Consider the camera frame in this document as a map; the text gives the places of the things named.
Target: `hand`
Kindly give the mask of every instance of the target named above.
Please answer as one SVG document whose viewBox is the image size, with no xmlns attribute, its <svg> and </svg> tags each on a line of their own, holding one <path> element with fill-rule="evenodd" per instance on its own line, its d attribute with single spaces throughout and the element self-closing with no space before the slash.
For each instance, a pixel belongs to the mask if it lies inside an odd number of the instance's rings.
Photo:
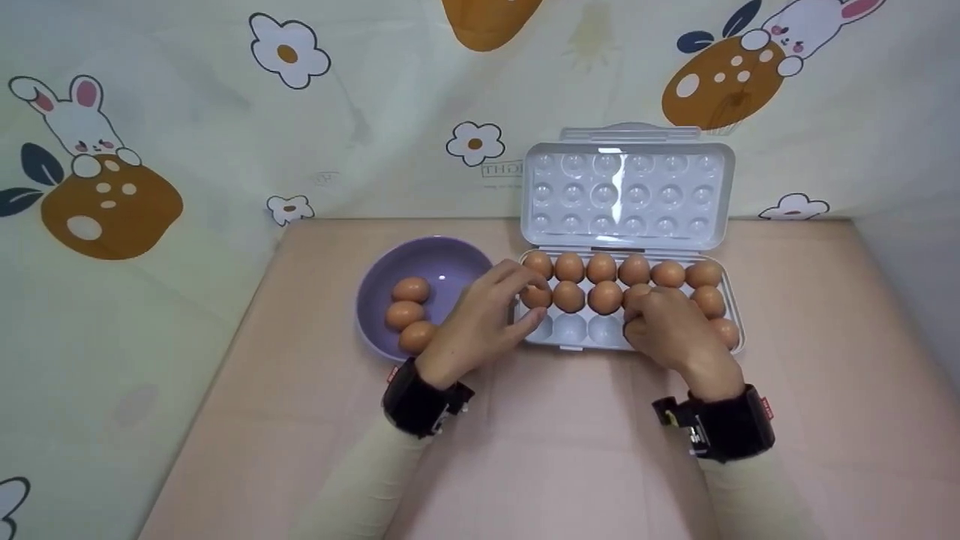
<svg viewBox="0 0 960 540">
<path fill-rule="evenodd" d="M 623 336 L 657 364 L 680 373 L 705 402 L 743 393 L 743 372 L 707 318 L 680 289 L 656 287 L 626 306 Z"/>
<path fill-rule="evenodd" d="M 548 288 L 546 279 L 515 260 L 503 260 L 464 289 L 430 345 L 416 361 L 420 377 L 446 389 L 460 377 L 497 359 L 537 329 L 546 308 L 537 307 L 507 324 L 516 295 L 527 285 Z"/>
</svg>

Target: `white flower print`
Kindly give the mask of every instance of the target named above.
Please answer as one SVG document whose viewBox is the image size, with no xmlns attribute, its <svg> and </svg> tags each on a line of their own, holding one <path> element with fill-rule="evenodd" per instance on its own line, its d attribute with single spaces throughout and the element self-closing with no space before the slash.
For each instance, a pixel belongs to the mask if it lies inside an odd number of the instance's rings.
<svg viewBox="0 0 960 540">
<path fill-rule="evenodd" d="M 775 207 L 762 211 L 759 218 L 803 221 L 829 211 L 827 201 L 811 201 L 805 193 L 788 193 L 780 197 Z"/>
<path fill-rule="evenodd" d="M 506 147 L 500 142 L 502 132 L 496 124 L 461 122 L 453 128 L 453 138 L 446 142 L 446 152 L 464 161 L 467 167 L 475 167 L 487 158 L 503 156 Z"/>
<path fill-rule="evenodd" d="M 310 206 L 310 201 L 303 195 L 297 195 L 289 199 L 274 195 L 267 199 L 267 209 L 273 214 L 274 221 L 280 227 L 285 227 L 292 221 L 315 215 L 313 207 Z"/>
<path fill-rule="evenodd" d="M 255 39 L 250 44 L 253 58 L 260 67 L 276 73 L 294 90 L 310 85 L 312 77 L 320 77 L 330 69 L 330 56 L 317 46 L 317 35 L 298 20 L 280 24 L 266 13 L 250 16 L 250 29 Z"/>
</svg>

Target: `left hand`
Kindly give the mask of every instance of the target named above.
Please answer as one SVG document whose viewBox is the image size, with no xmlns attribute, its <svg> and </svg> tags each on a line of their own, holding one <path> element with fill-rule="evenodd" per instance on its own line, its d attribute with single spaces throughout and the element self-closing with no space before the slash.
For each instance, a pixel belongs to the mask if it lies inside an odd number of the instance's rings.
<svg viewBox="0 0 960 540">
<path fill-rule="evenodd" d="M 527 285 L 547 289 L 543 275 L 505 259 L 460 294 L 453 311 L 416 361 L 420 377 L 445 390 L 460 377 L 512 350 L 537 329 L 546 308 L 528 311 L 507 324 L 516 295 Z"/>
</svg>

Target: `wrist strap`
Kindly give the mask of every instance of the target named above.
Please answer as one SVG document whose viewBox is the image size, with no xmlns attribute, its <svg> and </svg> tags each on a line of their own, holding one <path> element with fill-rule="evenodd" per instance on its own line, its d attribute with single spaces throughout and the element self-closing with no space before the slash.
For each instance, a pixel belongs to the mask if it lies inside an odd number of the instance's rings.
<svg viewBox="0 0 960 540">
<path fill-rule="evenodd" d="M 415 360 L 411 357 L 394 368 L 381 403 L 394 426 L 423 438 L 439 433 L 448 416 L 466 411 L 474 392 L 459 382 L 446 390 L 434 388 L 420 378 Z"/>
<path fill-rule="evenodd" d="M 721 463 L 762 454 L 774 436 L 769 405 L 751 384 L 736 398 L 705 403 L 692 395 L 681 404 L 673 397 L 653 402 L 664 426 L 687 430 L 692 454 Z"/>
</svg>

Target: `wall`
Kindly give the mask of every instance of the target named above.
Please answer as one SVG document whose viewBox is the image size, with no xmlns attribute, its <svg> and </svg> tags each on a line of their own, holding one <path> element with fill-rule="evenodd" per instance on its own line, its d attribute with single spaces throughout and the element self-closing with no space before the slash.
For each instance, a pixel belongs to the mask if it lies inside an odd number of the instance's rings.
<svg viewBox="0 0 960 540">
<path fill-rule="evenodd" d="M 790 23 L 816 53 L 788 77 L 792 45 L 736 48 L 787 26 L 782 0 L 8 1 L 0 479 L 32 486 L 23 536 L 133 535 L 289 220 L 516 215 L 529 147 L 627 120 L 730 144 L 737 217 L 951 178 L 955 2 L 854 1 L 822 48 L 839 4 Z"/>
<path fill-rule="evenodd" d="M 894 208 L 854 223 L 888 281 L 915 321 L 920 335 L 960 390 L 960 185 L 956 176 L 916 179 Z"/>
</svg>

